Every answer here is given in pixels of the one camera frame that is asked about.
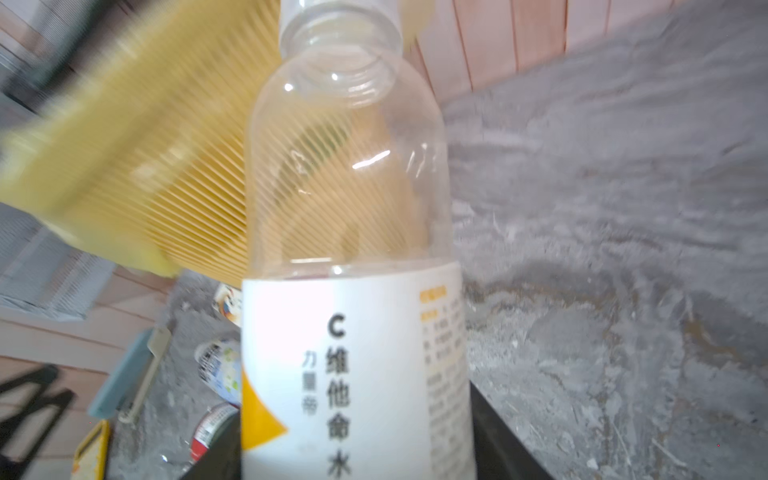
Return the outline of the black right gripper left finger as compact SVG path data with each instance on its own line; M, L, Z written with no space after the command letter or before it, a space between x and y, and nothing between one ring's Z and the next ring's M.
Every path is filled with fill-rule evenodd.
M241 419L237 413L181 480L241 480L241 454Z

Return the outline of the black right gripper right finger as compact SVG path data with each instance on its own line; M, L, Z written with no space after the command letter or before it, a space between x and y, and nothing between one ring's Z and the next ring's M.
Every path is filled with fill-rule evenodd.
M474 452L479 480L553 480L474 383L470 383Z

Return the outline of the red label clear bottle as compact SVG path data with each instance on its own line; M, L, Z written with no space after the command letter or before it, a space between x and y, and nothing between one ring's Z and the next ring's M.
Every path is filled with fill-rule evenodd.
M236 406L229 403L222 403L214 406L204 415L192 436L190 445L191 466L210 449L212 444L222 433L222 429L233 420L234 415L237 413L240 414L240 410Z

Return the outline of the white yellow vitamin bottle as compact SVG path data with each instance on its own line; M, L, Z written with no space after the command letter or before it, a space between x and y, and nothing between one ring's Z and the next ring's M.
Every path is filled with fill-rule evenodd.
M447 140L395 1L284 1L246 133L245 479L473 479Z

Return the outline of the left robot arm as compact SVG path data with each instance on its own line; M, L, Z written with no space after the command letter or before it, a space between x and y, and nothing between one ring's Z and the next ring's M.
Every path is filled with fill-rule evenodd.
M60 369L53 364L41 366L16 375L1 384L1 395L5 396L25 386L34 389L25 401L8 414L1 415L1 478L22 479L50 435L58 426L77 395L68 388L50 392L59 379ZM31 444L18 458L6 453L8 445L23 433L25 425L35 416L48 412L49 419L37 429Z

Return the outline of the yellow ribbed trash bin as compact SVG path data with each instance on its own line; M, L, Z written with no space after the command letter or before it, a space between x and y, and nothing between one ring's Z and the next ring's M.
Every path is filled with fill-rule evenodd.
M282 62L282 2L152 6L38 118L7 135L2 202L125 267L240 285L246 133ZM395 2L404 53L432 3Z

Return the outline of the oolong tea label bottle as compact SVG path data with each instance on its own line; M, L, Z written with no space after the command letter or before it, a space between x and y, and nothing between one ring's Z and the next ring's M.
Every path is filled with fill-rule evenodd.
M202 382L224 401L242 403L241 345L235 338L219 338L198 345L194 351Z

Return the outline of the crane label clear bottle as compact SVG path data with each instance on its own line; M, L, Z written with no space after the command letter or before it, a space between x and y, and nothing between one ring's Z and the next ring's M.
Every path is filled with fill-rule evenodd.
M220 283L214 294L214 305L222 318L241 326L242 293L239 289Z

